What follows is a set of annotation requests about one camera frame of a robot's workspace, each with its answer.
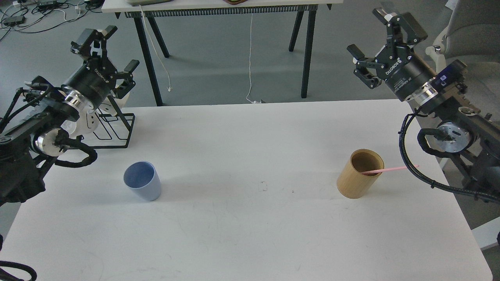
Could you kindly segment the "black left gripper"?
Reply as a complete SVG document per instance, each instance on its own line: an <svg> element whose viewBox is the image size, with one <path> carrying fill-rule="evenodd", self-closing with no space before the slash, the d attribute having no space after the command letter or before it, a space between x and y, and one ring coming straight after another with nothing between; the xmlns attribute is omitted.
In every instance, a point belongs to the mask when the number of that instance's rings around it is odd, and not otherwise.
<svg viewBox="0 0 500 281"><path fill-rule="evenodd" d="M139 66L137 59L132 59L125 69L117 72L116 67L107 57L107 40L118 30L109 25L104 30L86 28L76 42L70 43L70 51L85 59L61 85L65 92L77 91L92 104L96 110L112 93L115 98L124 98L136 85L133 71ZM123 82L116 87L116 80Z"/></svg>

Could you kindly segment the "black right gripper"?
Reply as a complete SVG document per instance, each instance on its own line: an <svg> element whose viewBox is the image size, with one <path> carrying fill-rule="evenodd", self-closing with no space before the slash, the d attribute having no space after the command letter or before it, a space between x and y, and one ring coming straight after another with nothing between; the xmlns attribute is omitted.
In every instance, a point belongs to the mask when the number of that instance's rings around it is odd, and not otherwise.
<svg viewBox="0 0 500 281"><path fill-rule="evenodd" d="M373 15L386 26L386 44L375 58L367 58L355 45L347 47L353 56L353 71L367 87L374 89L385 81L400 101L406 101L437 73L417 56L413 47L428 35L409 12L388 14L383 8L373 9ZM376 69L373 75L368 69Z"/></svg>

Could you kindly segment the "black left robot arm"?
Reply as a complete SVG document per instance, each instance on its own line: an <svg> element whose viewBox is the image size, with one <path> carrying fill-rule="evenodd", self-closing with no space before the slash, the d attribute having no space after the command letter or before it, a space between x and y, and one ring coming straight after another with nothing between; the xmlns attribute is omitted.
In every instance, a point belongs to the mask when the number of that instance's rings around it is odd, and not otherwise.
<svg viewBox="0 0 500 281"><path fill-rule="evenodd" d="M17 89L1 119L1 204L23 203L45 191L43 178L53 166L86 167L98 158L82 142L99 121L120 119L132 133L135 115L121 109L135 86L132 59L118 71L107 56L107 41L117 31L85 29L70 51L82 66L60 87L41 76Z"/></svg>

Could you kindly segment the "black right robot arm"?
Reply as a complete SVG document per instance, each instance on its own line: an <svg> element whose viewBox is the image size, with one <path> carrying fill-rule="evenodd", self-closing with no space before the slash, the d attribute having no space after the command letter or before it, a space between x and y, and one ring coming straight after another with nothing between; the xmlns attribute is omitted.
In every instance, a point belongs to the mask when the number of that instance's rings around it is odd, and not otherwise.
<svg viewBox="0 0 500 281"><path fill-rule="evenodd" d="M457 59L436 72L414 52L427 33L412 14L389 14L380 7L373 14L386 27L386 44L375 57L366 57L355 44L347 49L353 56L354 74L370 89L384 82L400 101L418 104L399 131L404 164L432 188L499 203L499 126L481 116L464 97L466 65ZM407 154L405 136L412 120L431 114L441 122L436 128L422 128L418 144L425 153L450 159L464 177L463 187L429 178L414 167Z"/></svg>

